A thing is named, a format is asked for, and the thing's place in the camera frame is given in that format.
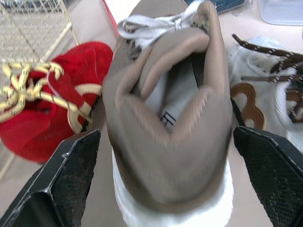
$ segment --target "shoe insole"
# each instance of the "shoe insole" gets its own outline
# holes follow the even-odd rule
[[[158,84],[145,104],[159,116],[169,132],[172,132],[188,102],[198,92],[193,65],[186,58],[159,78]]]

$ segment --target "brown shoelace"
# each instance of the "brown shoelace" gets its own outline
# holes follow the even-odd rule
[[[288,52],[285,50],[279,50],[275,48],[267,48],[259,45],[250,44],[246,41],[241,40],[237,35],[233,34],[233,38],[239,43],[240,46],[256,51],[259,53],[269,54],[273,56],[281,57],[282,59],[278,61],[277,64],[275,64],[271,70],[269,71],[269,74],[275,74],[274,76],[269,77],[247,77],[243,76],[241,77],[242,80],[246,81],[266,81],[270,83],[277,83],[277,82],[292,82],[298,85],[298,87],[301,87],[301,89],[288,89],[287,92],[296,92],[298,93],[301,98],[298,100],[297,105],[294,107],[293,110],[290,111],[289,117],[292,120],[292,122],[303,122],[302,120],[298,121],[296,119],[296,116],[298,114],[298,111],[300,108],[303,108],[303,55],[294,53],[294,52]],[[281,71],[288,69],[288,68],[294,68],[296,69],[296,73],[294,75],[277,75],[277,73],[280,73]]]

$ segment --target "red suede shoe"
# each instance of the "red suede shoe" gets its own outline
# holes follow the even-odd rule
[[[103,43],[79,45],[50,63],[3,64],[11,85],[1,93],[0,137],[12,152],[38,163],[46,162],[60,142],[79,133],[102,93],[112,61]],[[22,70],[19,76],[12,69]]]

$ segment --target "sneaker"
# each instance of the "sneaker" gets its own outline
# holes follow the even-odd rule
[[[103,99],[128,226],[223,227],[232,212],[228,70],[217,12],[201,2],[142,0],[118,24]]]
[[[107,45],[91,42],[37,67],[4,63],[11,81],[1,90],[7,95],[0,104],[4,110],[0,137],[6,147],[27,160],[45,163],[62,140],[81,132],[91,121],[112,54]],[[15,70],[22,70],[20,76]]]
[[[229,53],[231,96],[245,123],[287,138],[303,152],[303,55],[257,37]]]

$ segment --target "white shoelace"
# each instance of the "white shoelace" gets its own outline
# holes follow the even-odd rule
[[[191,27],[202,1],[193,1],[184,12],[174,16],[151,18],[131,15],[118,23],[118,32],[124,39],[135,40],[135,47],[144,49],[164,33]]]

